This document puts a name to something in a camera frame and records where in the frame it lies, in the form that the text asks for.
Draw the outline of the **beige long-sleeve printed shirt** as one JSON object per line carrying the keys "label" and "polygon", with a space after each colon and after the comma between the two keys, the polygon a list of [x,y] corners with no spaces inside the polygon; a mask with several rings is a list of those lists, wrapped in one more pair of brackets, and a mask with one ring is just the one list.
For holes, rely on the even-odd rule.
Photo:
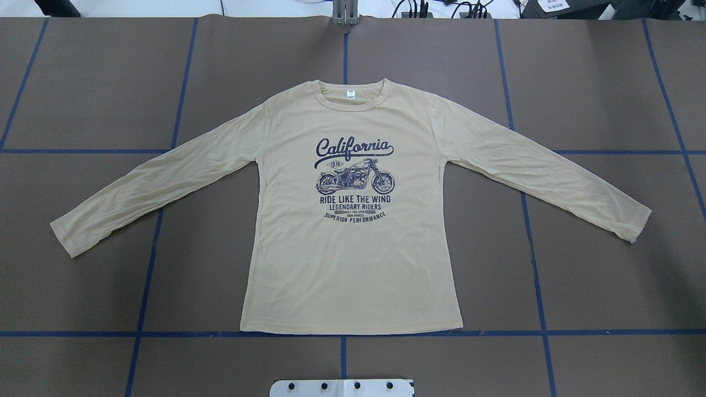
{"label": "beige long-sleeve printed shirt", "polygon": [[241,331],[388,335],[462,327],[445,232],[451,162],[634,242],[651,210],[434,93],[310,81],[137,166],[51,222],[71,257],[255,162]]}

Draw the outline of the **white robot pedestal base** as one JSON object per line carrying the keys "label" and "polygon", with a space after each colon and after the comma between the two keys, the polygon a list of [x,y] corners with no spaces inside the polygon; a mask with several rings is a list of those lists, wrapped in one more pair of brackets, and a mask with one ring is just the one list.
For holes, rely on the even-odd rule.
{"label": "white robot pedestal base", "polygon": [[414,381],[408,379],[314,379],[280,380],[270,396],[414,396]]}

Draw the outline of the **grey aluminium frame post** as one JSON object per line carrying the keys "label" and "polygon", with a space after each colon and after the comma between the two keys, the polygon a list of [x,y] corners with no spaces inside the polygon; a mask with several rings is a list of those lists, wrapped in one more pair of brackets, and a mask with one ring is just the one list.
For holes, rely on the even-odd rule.
{"label": "grey aluminium frame post", "polygon": [[357,25],[360,21],[358,3],[358,0],[332,0],[333,25]]}

